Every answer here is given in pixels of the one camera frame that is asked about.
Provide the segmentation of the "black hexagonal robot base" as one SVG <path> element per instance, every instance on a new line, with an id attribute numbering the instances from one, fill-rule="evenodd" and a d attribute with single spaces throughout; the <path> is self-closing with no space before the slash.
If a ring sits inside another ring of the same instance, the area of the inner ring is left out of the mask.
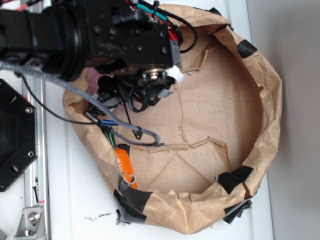
<path id="1" fill-rule="evenodd" d="M 0 80 L 0 191 L 7 191 L 37 157 L 36 108 Z"/>

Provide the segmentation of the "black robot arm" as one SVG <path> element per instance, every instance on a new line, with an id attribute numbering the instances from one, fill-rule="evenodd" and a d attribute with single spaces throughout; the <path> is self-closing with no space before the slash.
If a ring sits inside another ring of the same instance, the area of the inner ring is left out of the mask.
<path id="1" fill-rule="evenodd" d="M 84 68 L 113 76 L 142 109 L 183 80 L 179 27 L 142 0 L 54 0 L 40 13 L 0 12 L 0 59 L 74 81 Z"/>

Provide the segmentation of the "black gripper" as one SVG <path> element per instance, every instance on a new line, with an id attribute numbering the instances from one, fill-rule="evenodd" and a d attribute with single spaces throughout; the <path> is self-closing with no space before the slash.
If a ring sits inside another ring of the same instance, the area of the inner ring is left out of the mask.
<path id="1" fill-rule="evenodd" d="M 169 26 L 125 0 L 86 0 L 86 66 L 114 75 L 138 113 L 168 97 L 183 80 L 180 48 Z"/>

